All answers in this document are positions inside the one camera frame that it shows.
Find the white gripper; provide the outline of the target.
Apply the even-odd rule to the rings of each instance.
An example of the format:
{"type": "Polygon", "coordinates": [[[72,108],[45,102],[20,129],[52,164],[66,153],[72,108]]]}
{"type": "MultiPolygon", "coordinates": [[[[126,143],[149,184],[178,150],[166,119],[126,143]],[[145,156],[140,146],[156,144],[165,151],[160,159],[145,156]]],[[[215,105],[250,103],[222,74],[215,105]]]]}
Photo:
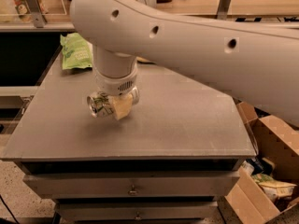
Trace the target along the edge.
{"type": "Polygon", "coordinates": [[[133,71],[125,77],[106,77],[97,70],[94,71],[94,77],[98,89],[112,95],[108,100],[112,106],[115,119],[120,120],[128,116],[133,105],[133,96],[126,93],[130,92],[136,85],[137,65],[134,64],[133,71]]]}

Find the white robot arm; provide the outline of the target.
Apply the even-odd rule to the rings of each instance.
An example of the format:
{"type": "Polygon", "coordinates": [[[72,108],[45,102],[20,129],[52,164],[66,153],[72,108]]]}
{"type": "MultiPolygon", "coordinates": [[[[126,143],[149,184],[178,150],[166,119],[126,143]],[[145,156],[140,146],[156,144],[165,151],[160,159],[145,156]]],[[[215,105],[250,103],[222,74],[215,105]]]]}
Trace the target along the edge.
{"type": "Polygon", "coordinates": [[[101,91],[130,91],[135,60],[142,57],[299,124],[297,28],[179,16],[154,5],[155,0],[72,0],[70,18],[93,44],[101,91]]]}

